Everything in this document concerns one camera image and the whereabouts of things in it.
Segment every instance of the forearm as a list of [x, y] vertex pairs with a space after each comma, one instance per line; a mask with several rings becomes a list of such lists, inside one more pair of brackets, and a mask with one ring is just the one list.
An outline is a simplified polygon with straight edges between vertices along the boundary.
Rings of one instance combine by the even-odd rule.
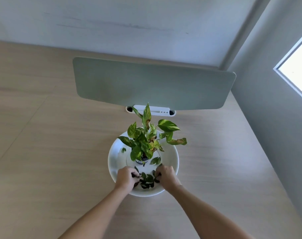
[[181, 205], [201, 239], [251, 238], [230, 219], [191, 194], [183, 186], [177, 186], [170, 193]]
[[77, 220], [59, 239], [100, 239], [126, 196], [121, 189], [111, 191], [99, 204]]

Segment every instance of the gray-green panel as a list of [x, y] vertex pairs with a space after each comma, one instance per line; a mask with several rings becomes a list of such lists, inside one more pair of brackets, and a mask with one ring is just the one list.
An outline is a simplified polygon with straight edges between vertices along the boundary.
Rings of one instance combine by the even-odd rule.
[[73, 69], [80, 97], [123, 106], [171, 110], [221, 108], [236, 75], [232, 72], [137, 64], [76, 57]]

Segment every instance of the gray wall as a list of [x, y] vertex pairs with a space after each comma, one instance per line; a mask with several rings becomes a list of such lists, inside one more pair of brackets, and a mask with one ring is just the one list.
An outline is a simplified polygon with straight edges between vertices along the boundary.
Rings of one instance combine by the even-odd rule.
[[302, 97], [273, 68], [302, 37], [302, 0], [271, 0], [229, 70], [257, 139], [302, 217]]
[[0, 40], [219, 66], [256, 0], [0, 0]]

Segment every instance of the person's right arm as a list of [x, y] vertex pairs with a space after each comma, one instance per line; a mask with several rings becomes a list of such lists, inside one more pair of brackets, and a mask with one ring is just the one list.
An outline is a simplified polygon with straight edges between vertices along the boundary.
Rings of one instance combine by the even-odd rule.
[[238, 225], [187, 191], [172, 166], [160, 166], [155, 176], [181, 205], [201, 239], [252, 239]]

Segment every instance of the white round tray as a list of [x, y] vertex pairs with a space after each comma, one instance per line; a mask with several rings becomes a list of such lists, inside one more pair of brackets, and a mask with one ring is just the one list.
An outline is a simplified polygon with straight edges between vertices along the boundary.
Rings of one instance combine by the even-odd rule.
[[[121, 134], [121, 136], [127, 137], [128, 133], [124, 132]], [[177, 174], [177, 171], [179, 169], [179, 156], [176, 147], [174, 145], [168, 144], [165, 139], [162, 139], [160, 141], [160, 144], [164, 152], [157, 150], [153, 153], [152, 158], [161, 157], [161, 163], [163, 165], [172, 166], [175, 173]], [[134, 166], [136, 166], [139, 170], [139, 173], [145, 172], [146, 174], [152, 174], [152, 170], [156, 170], [158, 165], [151, 165], [151, 160], [149, 160], [144, 167], [143, 165], [138, 164], [136, 161], [132, 161], [130, 158], [130, 152], [131, 148], [124, 145], [119, 139], [116, 139], [112, 144], [108, 155], [108, 167], [110, 175], [114, 182], [117, 180], [118, 170], [125, 166], [130, 166], [133, 168]], [[154, 187], [150, 189], [142, 189], [141, 185], [139, 184], [130, 192], [130, 194], [139, 197], [148, 197], [159, 194], [162, 191], [164, 191], [163, 187], [157, 183], [154, 183]]]

